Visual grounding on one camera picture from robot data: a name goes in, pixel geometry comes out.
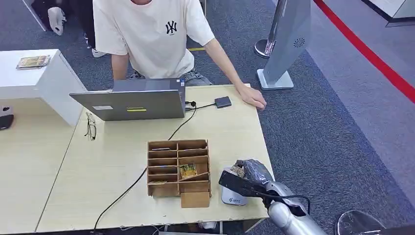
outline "speaker grille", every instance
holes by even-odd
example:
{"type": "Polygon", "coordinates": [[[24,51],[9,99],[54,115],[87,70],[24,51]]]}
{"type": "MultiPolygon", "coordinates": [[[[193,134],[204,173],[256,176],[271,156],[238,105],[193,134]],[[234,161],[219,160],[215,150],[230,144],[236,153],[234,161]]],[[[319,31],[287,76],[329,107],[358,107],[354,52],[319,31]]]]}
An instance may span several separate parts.
{"type": "Polygon", "coordinates": [[[294,41],[293,46],[296,47],[296,48],[299,48],[299,47],[302,47],[304,44],[305,44],[305,39],[303,37],[301,37],[301,38],[297,38],[294,41]]]}

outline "gray carpet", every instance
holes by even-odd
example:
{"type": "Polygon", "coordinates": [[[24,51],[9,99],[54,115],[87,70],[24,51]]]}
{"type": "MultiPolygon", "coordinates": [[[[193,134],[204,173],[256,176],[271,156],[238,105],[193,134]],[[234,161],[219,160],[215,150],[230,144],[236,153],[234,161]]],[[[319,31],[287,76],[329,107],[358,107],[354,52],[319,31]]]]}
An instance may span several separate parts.
{"type": "MultiPolygon", "coordinates": [[[[22,13],[15,9],[18,5],[14,0],[0,1],[0,21],[6,22],[6,17],[9,21],[5,27],[10,30],[0,35],[0,50],[59,48],[88,89],[112,86],[108,56],[92,58],[75,21],[67,24],[62,37],[36,32],[36,25],[29,26],[27,18],[10,14],[22,13]]],[[[254,54],[253,44],[266,37],[273,11],[270,0],[209,0],[208,20],[216,37],[244,82],[255,88],[255,72],[266,61],[254,54]]],[[[194,54],[202,74],[215,84],[228,83],[204,51],[194,54]]],[[[351,209],[366,211],[387,227],[414,224],[415,210],[408,198],[309,54],[301,55],[289,72],[295,87],[263,92],[268,106],[259,112],[275,178],[295,193],[310,197],[311,214],[328,234],[333,234],[337,217],[351,209]]],[[[151,234],[153,230],[134,228],[124,233],[151,234]]],[[[120,230],[104,232],[119,234],[120,230]]],[[[225,223],[224,232],[241,234],[241,223],[225,223]]],[[[81,235],[88,231],[65,233],[81,235]]],[[[266,220],[250,234],[280,233],[266,220]]]]}
{"type": "MultiPolygon", "coordinates": [[[[385,28],[361,0],[325,0],[361,40],[414,85],[415,25],[385,28]]],[[[415,206],[415,104],[374,67],[312,4],[313,37],[307,51],[415,206]]]]}

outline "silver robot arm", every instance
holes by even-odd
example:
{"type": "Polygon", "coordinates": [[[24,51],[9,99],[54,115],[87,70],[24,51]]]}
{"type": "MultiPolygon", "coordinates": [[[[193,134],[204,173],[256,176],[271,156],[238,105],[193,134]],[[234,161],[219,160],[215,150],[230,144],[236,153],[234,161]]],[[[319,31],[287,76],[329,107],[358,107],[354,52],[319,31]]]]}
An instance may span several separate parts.
{"type": "MultiPolygon", "coordinates": [[[[267,193],[278,196],[294,195],[286,185],[274,181],[266,183],[266,190],[267,193]]],[[[327,235],[297,199],[287,198],[282,201],[273,200],[268,215],[286,235],[327,235]]]]}
{"type": "Polygon", "coordinates": [[[262,163],[238,160],[234,166],[243,168],[244,176],[224,170],[219,184],[245,197],[262,198],[271,220],[286,235],[327,235],[298,200],[304,196],[294,195],[286,185],[275,182],[262,163]]]}

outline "cardboard compartment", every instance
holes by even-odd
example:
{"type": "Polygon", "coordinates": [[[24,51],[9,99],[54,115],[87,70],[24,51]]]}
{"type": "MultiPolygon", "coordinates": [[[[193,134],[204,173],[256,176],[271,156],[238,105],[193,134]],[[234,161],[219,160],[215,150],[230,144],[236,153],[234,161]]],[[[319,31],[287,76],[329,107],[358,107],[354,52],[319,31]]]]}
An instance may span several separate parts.
{"type": "Polygon", "coordinates": [[[148,184],[148,195],[154,197],[174,197],[179,196],[177,183],[165,183],[161,185],[148,184]]]}
{"type": "Polygon", "coordinates": [[[188,150],[179,150],[179,158],[184,157],[196,157],[196,156],[207,156],[209,154],[208,149],[188,149],[188,150]]]}
{"type": "Polygon", "coordinates": [[[208,164],[209,163],[209,157],[208,156],[196,156],[196,157],[185,157],[185,158],[179,158],[179,165],[184,164],[208,164]]]}
{"type": "Polygon", "coordinates": [[[179,141],[178,147],[179,150],[207,148],[208,142],[206,140],[179,141]]]}
{"type": "Polygon", "coordinates": [[[149,196],[181,196],[182,208],[209,207],[211,194],[208,141],[149,142],[147,162],[149,196]],[[182,179],[180,165],[186,164],[194,164],[197,175],[182,179]]]}
{"type": "Polygon", "coordinates": [[[150,158],[148,166],[177,165],[177,158],[150,158]]]}
{"type": "Polygon", "coordinates": [[[177,174],[147,175],[147,182],[149,184],[160,181],[177,182],[177,174]]]}
{"type": "Polygon", "coordinates": [[[182,208],[207,208],[210,204],[209,192],[184,192],[180,198],[182,208]]]}
{"type": "Polygon", "coordinates": [[[177,165],[149,166],[149,175],[177,174],[177,165]]]}
{"type": "Polygon", "coordinates": [[[148,143],[148,151],[177,150],[177,141],[153,141],[148,143]]]}
{"type": "Polygon", "coordinates": [[[185,178],[185,179],[179,178],[180,182],[183,182],[183,181],[200,181],[200,180],[209,180],[209,173],[206,172],[206,173],[202,173],[202,174],[197,174],[195,176],[185,178]]]}
{"type": "Polygon", "coordinates": [[[182,192],[208,192],[210,191],[209,180],[179,182],[179,191],[182,192]]]}
{"type": "Polygon", "coordinates": [[[197,156],[179,158],[179,166],[177,172],[179,174],[179,181],[209,180],[209,157],[197,156]],[[185,164],[195,164],[197,175],[183,179],[180,172],[180,166],[185,164]]]}
{"type": "Polygon", "coordinates": [[[176,158],[176,150],[148,151],[148,158],[176,158]]]}

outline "red floor line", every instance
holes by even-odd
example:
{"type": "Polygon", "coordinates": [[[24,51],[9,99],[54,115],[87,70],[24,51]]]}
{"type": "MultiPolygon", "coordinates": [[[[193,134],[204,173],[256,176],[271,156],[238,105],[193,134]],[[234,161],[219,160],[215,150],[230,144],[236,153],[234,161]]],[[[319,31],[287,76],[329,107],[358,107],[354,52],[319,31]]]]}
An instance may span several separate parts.
{"type": "Polygon", "coordinates": [[[323,2],[314,0],[316,5],[325,13],[330,21],[340,32],[354,45],[360,53],[365,56],[383,75],[400,90],[409,100],[415,103],[415,88],[403,79],[397,72],[389,67],[379,56],[377,56],[362,40],[360,40],[340,18],[323,2]]]}

